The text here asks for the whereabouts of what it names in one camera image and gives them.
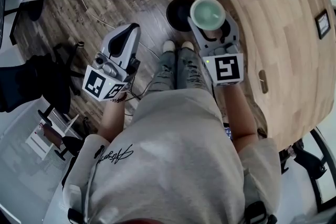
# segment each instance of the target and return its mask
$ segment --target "wooden table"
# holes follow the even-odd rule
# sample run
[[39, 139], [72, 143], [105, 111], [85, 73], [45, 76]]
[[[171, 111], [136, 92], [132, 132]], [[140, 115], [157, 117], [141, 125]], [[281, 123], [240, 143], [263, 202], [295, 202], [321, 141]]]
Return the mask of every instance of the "wooden table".
[[[246, 40], [245, 87], [262, 112], [268, 136], [282, 150], [319, 124], [333, 106], [336, 19], [331, 2], [231, 1]], [[320, 40], [314, 19], [324, 9], [332, 27]], [[259, 77], [260, 72], [266, 77]]]

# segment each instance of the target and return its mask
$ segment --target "hoodie sleeve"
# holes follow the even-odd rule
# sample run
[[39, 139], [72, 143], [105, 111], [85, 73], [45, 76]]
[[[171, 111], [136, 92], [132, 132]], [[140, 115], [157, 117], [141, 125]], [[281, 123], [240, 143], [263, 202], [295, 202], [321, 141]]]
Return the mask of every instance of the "hoodie sleeve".
[[250, 144], [239, 152], [244, 168], [246, 206], [261, 200], [275, 214], [280, 202], [281, 167], [276, 143], [271, 138]]
[[84, 145], [64, 184], [63, 200], [67, 209], [72, 208], [81, 212], [82, 195], [85, 195], [91, 169], [97, 162], [101, 152], [109, 144], [106, 139], [96, 134], [86, 137]]

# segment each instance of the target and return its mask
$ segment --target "black round object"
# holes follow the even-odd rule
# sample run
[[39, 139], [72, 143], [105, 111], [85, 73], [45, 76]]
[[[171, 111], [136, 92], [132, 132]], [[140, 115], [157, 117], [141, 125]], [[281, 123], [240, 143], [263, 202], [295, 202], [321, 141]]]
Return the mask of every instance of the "black round object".
[[167, 20], [169, 24], [178, 31], [189, 32], [191, 27], [188, 23], [190, 8], [194, 0], [173, 0], [167, 8]]
[[96, 62], [97, 62], [97, 64], [101, 65], [102, 63], [104, 63], [104, 60], [102, 58], [98, 57], [96, 59]]

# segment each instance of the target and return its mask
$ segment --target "small table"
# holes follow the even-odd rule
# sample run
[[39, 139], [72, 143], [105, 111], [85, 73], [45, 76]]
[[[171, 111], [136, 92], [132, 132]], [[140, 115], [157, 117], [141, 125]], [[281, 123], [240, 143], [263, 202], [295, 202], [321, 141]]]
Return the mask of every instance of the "small table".
[[5, 18], [5, 0], [0, 0], [0, 49], [2, 44], [2, 36], [4, 33], [4, 18]]

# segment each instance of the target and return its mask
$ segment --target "leg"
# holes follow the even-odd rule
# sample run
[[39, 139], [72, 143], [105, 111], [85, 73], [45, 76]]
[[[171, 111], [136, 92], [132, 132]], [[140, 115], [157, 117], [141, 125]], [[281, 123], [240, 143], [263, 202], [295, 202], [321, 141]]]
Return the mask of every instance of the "leg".
[[164, 53], [159, 60], [159, 66], [146, 93], [175, 90], [175, 45], [166, 41], [163, 45]]
[[200, 88], [209, 91], [200, 69], [200, 59], [191, 42], [182, 45], [177, 62], [177, 88]]

